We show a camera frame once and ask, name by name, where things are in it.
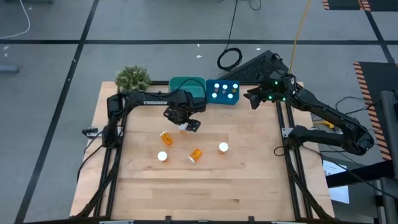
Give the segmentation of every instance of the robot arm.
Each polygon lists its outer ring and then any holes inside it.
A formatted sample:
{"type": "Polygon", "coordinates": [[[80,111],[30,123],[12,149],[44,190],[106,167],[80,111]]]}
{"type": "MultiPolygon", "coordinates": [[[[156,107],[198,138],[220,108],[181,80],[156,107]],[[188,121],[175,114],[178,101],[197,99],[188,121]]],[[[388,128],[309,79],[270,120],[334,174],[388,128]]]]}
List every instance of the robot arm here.
{"type": "Polygon", "coordinates": [[[351,118],[330,106],[320,102],[308,90],[295,81],[295,76],[275,70],[267,77],[260,77],[259,86],[244,96],[250,99],[252,109],[263,101],[286,101],[301,111],[309,111],[339,127],[343,134],[327,133],[322,130],[308,130],[295,126],[289,133],[286,143],[290,147],[299,147],[306,141],[342,147],[347,152],[363,155],[373,147],[374,140],[368,130],[357,119],[351,118]]]}
{"type": "Polygon", "coordinates": [[[118,121],[137,106],[168,106],[163,115],[174,124],[188,123],[187,131],[196,132],[200,122],[190,119],[197,112],[206,110],[205,98],[194,98],[190,92],[176,90],[170,93],[146,93],[130,91],[118,93],[107,99],[108,125],[103,129],[103,146],[117,147],[118,145],[118,121]]]}

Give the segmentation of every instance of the potted plant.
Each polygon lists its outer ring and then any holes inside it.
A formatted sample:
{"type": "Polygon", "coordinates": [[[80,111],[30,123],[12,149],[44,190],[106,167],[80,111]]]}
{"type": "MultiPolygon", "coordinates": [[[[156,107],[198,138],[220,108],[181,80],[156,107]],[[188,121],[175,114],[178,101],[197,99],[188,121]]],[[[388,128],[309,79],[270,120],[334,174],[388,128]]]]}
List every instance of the potted plant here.
{"type": "Polygon", "coordinates": [[[125,66],[116,73],[114,82],[118,91],[146,91],[151,83],[148,70],[139,65],[125,66]]]}

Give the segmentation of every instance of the wooden table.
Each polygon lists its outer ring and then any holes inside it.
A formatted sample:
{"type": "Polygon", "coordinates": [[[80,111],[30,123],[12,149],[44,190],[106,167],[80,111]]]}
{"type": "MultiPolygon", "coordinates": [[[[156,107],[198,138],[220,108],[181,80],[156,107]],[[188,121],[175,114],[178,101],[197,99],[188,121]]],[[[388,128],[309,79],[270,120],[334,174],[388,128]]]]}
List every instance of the wooden table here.
{"type": "MultiPolygon", "coordinates": [[[[250,88],[253,86],[241,86],[241,94],[250,88]]],[[[168,91],[168,87],[151,86],[148,91],[159,90],[168,91]]],[[[106,125],[106,99],[115,93],[113,82],[103,82],[93,126],[106,125]]],[[[285,161],[273,154],[282,145],[275,104],[262,103],[252,110],[243,95],[233,106],[209,104],[204,113],[192,116],[201,121],[197,133],[187,134],[180,134],[178,126],[163,117],[164,109],[140,106],[128,116],[112,219],[164,220],[171,215],[173,220],[248,220],[248,216],[256,221],[294,220],[285,161]],[[161,141],[163,131],[174,140],[171,147],[161,141]],[[218,153],[221,142],[229,144],[224,155],[218,153]],[[195,148],[203,155],[192,164],[187,157],[195,148]],[[166,163],[157,160],[160,151],[168,153],[166,163]]],[[[312,127],[308,112],[294,110],[293,114],[296,124],[312,127]]],[[[100,144],[96,139],[85,157],[100,144]]],[[[318,150],[314,143],[306,146],[318,150]]],[[[71,215],[97,190],[104,152],[91,158],[81,171],[71,215]]],[[[302,149],[302,161],[308,189],[334,216],[319,155],[302,149]]],[[[298,188],[297,192],[305,217],[298,188]]],[[[107,198],[106,192],[101,214],[107,198]]]]}

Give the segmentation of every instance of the black metal frame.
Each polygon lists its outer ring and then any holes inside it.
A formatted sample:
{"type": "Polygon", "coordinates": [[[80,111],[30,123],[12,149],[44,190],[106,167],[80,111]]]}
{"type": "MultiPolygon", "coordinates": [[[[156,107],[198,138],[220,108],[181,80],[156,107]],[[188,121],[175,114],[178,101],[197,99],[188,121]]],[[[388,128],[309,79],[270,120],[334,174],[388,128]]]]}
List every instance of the black metal frame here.
{"type": "MultiPolygon", "coordinates": [[[[256,82],[239,82],[240,85],[257,85],[256,82]]],[[[154,81],[152,85],[168,85],[169,81],[154,81]]],[[[278,120],[279,120],[279,128],[280,128],[280,133],[281,133],[281,138],[282,142],[284,141],[284,137],[282,135],[282,128],[285,127],[284,123],[284,115],[282,112],[282,105],[280,102],[276,102],[276,110],[277,110],[277,115],[278,115],[278,120]]],[[[286,104],[286,112],[287,112],[287,119],[289,121],[289,126],[291,128],[294,127],[294,117],[292,113],[292,108],[286,104]]],[[[126,128],[126,123],[127,123],[127,116],[125,116],[122,120],[121,127],[123,129],[126,128]]],[[[116,148],[116,154],[115,154],[115,161],[114,163],[119,166],[120,163],[120,158],[121,158],[121,153],[122,153],[122,148],[123,148],[123,140],[124,140],[124,134],[121,136],[121,143],[118,148],[116,148]]],[[[101,171],[101,178],[99,181],[99,185],[101,185],[107,176],[108,169],[109,169],[109,163],[111,161],[111,153],[113,149],[107,148],[104,156],[104,163],[103,163],[103,168],[101,171]]],[[[284,145],[284,153],[285,153],[285,162],[286,162],[286,167],[288,164],[292,163],[292,158],[290,156],[289,150],[287,147],[284,145]]],[[[299,150],[294,151],[294,157],[295,161],[297,164],[297,173],[300,177],[300,180],[302,181],[303,185],[305,188],[307,188],[306,180],[305,180],[305,174],[304,174],[304,169],[303,169],[303,163],[301,159],[301,154],[299,150]]],[[[53,224],[53,223],[99,223],[103,221],[111,221],[111,215],[112,215],[112,208],[113,208],[113,202],[114,202],[114,195],[116,191],[116,183],[118,179],[118,171],[119,169],[116,170],[116,175],[113,177],[111,183],[110,183],[110,188],[109,188],[109,197],[108,201],[106,203],[106,213],[105,216],[100,216],[100,211],[101,211],[101,204],[103,201],[102,196],[99,198],[97,204],[94,207],[94,212],[92,217],[71,217],[69,219],[65,220],[51,220],[51,221],[44,221],[44,222],[32,222],[30,224],[38,224],[38,223],[45,223],[45,224],[53,224]]],[[[300,213],[300,207],[299,207],[299,199],[297,196],[297,188],[296,188],[296,183],[294,182],[293,178],[291,178],[290,175],[288,175],[289,179],[289,188],[290,188],[290,195],[292,197],[292,205],[293,205],[293,210],[294,210],[294,217],[295,221],[294,222],[304,222],[308,224],[319,224],[319,223],[327,223],[327,224],[356,224],[355,222],[343,222],[339,220],[322,220],[322,219],[316,219],[313,218],[312,215],[312,209],[311,206],[308,202],[308,200],[303,197],[304,205],[305,205],[305,214],[306,218],[301,216],[300,213]]],[[[221,224],[221,223],[233,223],[233,224],[254,224],[254,223],[263,223],[263,224],[271,224],[274,223],[275,221],[255,221],[254,217],[249,216],[247,221],[211,221],[211,220],[197,220],[197,221],[186,221],[186,220],[171,220],[170,216],[166,216],[165,220],[134,220],[134,224],[146,224],[146,223],[166,223],[166,224],[171,224],[171,223],[180,223],[180,224],[192,224],[192,223],[214,223],[214,224],[221,224]]]]}

